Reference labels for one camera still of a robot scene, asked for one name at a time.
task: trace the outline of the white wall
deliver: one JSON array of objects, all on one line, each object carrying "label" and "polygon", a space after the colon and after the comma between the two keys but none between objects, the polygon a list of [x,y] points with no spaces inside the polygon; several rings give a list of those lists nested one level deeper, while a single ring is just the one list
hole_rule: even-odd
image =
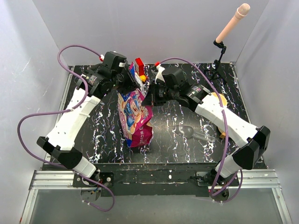
[{"label": "white wall", "polygon": [[299,223],[299,2],[270,0],[237,63],[251,121],[271,130],[265,160],[275,168]]},{"label": "white wall", "polygon": [[[269,0],[246,0],[249,15],[227,37],[224,62],[236,61]],[[244,0],[33,0],[59,48],[83,44],[102,54],[116,50],[129,60],[155,63],[171,56],[211,62],[213,41]],[[69,50],[69,65],[97,58]]]},{"label": "white wall", "polygon": [[[66,73],[57,63],[58,48],[30,0],[0,0],[0,217],[1,223],[19,223],[28,188],[41,162],[29,156],[17,139],[19,120],[34,112],[57,110]],[[31,118],[22,126],[27,146],[36,145],[56,117]]]}]

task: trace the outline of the bag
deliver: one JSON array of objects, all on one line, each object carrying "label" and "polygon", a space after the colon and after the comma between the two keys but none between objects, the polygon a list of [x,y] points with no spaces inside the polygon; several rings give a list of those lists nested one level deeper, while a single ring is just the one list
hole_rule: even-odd
[{"label": "bag", "polygon": [[153,111],[151,106],[141,106],[145,98],[143,83],[135,73],[133,64],[130,66],[130,71],[141,88],[128,94],[118,93],[117,109],[128,147],[137,147],[149,144],[153,136],[150,123]]}]

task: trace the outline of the cable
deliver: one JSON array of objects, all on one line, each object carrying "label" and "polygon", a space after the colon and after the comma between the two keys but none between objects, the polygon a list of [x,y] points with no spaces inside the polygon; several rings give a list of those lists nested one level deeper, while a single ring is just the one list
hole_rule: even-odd
[{"label": "cable", "polygon": [[[216,93],[218,99],[219,99],[219,103],[220,103],[220,106],[223,108],[223,103],[222,103],[222,99],[220,97],[220,94],[218,93],[218,91],[215,89],[215,87],[212,85],[212,83],[208,80],[208,78],[205,76],[205,74],[195,65],[193,64],[192,62],[189,62],[185,59],[182,59],[182,58],[179,58],[179,57],[171,57],[171,58],[167,58],[167,59],[164,59],[162,60],[160,63],[163,63],[163,62],[166,62],[166,61],[169,61],[169,60],[180,60],[180,61],[183,61],[183,62],[186,62],[188,64],[190,64],[192,67],[194,67],[201,75],[202,77],[206,80],[206,82],[210,85],[210,87],[212,88],[212,90]],[[214,191],[214,188],[216,186],[216,183],[217,183],[217,180],[220,176],[220,172],[222,170],[222,167],[223,167],[223,163],[224,163],[224,160],[225,160],[225,157],[226,157],[226,152],[228,150],[228,123],[227,123],[227,119],[226,119],[226,115],[225,115],[225,112],[224,110],[221,111],[222,112],[222,115],[223,115],[223,121],[224,121],[224,129],[225,129],[225,144],[224,144],[224,150],[223,150],[223,154],[222,154],[222,159],[220,161],[220,165],[219,165],[219,169],[217,171],[217,174],[216,174],[216,177],[213,181],[213,184],[212,184],[212,187],[211,187],[211,191],[210,191],[210,196],[215,196],[219,193],[221,193],[223,190],[224,190],[224,187],[221,188],[221,190],[217,191],[216,193],[213,193]],[[228,182],[229,184],[234,180],[235,178],[235,175],[234,177]]]},{"label": "cable", "polygon": [[[68,71],[69,73],[71,73],[71,74],[74,75],[75,77],[81,79],[81,80],[83,81],[83,83],[84,83],[85,94],[84,94],[83,98],[82,98],[82,99],[81,99],[75,106],[73,106],[73,109],[76,109],[76,108],[79,107],[79,106],[84,102],[84,100],[86,99],[87,94],[88,94],[88,85],[87,85],[87,82],[86,82],[80,75],[78,75],[78,74],[76,74],[75,72],[73,72],[72,70],[70,70],[70,69],[67,67],[67,65],[65,65],[65,64],[63,64],[63,63],[61,62],[60,56],[61,56],[62,52],[63,52],[64,50],[68,49],[68,48],[71,48],[71,47],[84,48],[84,49],[86,49],[86,50],[88,50],[88,51],[91,51],[91,52],[95,53],[95,54],[96,54],[97,56],[99,56],[99,57],[100,57],[100,54],[97,53],[96,51],[94,51],[94,50],[88,48],[88,47],[85,47],[85,46],[82,46],[82,45],[76,45],[76,44],[73,44],[73,45],[69,45],[69,46],[66,46],[66,47],[62,48],[62,49],[59,51],[58,55],[57,55],[57,60],[58,60],[58,63],[61,65],[61,67],[63,67],[66,71]],[[36,159],[39,160],[39,161],[42,161],[42,162],[44,162],[44,163],[48,163],[48,164],[53,165],[53,166],[56,166],[56,167],[64,168],[64,166],[61,165],[61,164],[56,164],[56,163],[53,163],[53,162],[49,162],[49,161],[46,161],[46,160],[44,160],[44,159],[42,159],[42,158],[40,158],[40,157],[34,155],[34,154],[33,154],[33,153],[26,147],[26,145],[25,145],[25,143],[24,143],[24,141],[23,141],[23,139],[22,139],[22,136],[21,136],[21,125],[22,125],[22,123],[23,123],[24,120],[26,120],[26,119],[28,119],[28,118],[31,118],[31,117],[44,116],[44,115],[53,115],[53,114],[61,114],[61,113],[66,113],[66,112],[70,112],[70,111],[71,111],[70,109],[67,109],[67,110],[55,111],[55,112],[33,113],[33,114],[30,114],[30,115],[27,115],[27,116],[23,117],[23,118],[19,121],[19,123],[18,123],[17,133],[18,133],[18,138],[19,138],[19,140],[20,140],[20,143],[22,144],[22,146],[23,146],[23,148],[25,149],[25,151],[26,151],[27,153],[29,153],[29,155],[31,155],[32,157],[36,158]],[[81,175],[81,174],[79,174],[79,175],[80,175],[82,178],[84,178],[84,179],[86,179],[86,180],[88,180],[88,181],[90,181],[90,182],[93,182],[93,183],[95,183],[95,184],[101,186],[102,188],[106,189],[106,190],[111,194],[112,199],[113,199],[112,205],[111,205],[110,208],[108,208],[108,209],[103,209],[103,208],[101,208],[101,207],[99,207],[99,206],[97,206],[97,205],[95,205],[95,204],[93,204],[93,203],[90,203],[90,202],[88,202],[88,201],[84,201],[84,202],[86,202],[87,204],[90,204],[91,206],[93,206],[93,207],[99,209],[100,211],[110,211],[110,210],[113,208],[114,203],[115,203],[115,196],[114,196],[113,192],[112,192],[108,187],[106,187],[105,185],[103,185],[103,184],[101,184],[101,183],[98,183],[98,182],[96,182],[96,181],[94,181],[94,180],[92,180],[92,179],[90,179],[90,178],[88,178],[88,177],[86,177],[86,176]]]}]

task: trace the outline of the gray floor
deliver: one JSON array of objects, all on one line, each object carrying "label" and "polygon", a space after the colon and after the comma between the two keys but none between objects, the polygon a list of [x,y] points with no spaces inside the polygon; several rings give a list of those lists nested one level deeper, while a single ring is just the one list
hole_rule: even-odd
[{"label": "gray floor", "polygon": [[[118,196],[115,207],[101,212],[82,203],[80,190],[39,190],[31,224],[279,224],[271,189],[241,189],[220,205],[193,196]],[[111,198],[96,204],[108,207]]]}]

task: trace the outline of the microphone head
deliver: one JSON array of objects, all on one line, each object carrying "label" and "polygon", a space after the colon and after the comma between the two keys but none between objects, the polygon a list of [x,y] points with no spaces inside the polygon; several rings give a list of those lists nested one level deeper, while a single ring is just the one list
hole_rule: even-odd
[{"label": "microphone head", "polygon": [[247,15],[249,10],[250,10],[250,5],[248,5],[247,3],[243,3],[240,7],[237,8],[235,17],[240,20]]}]

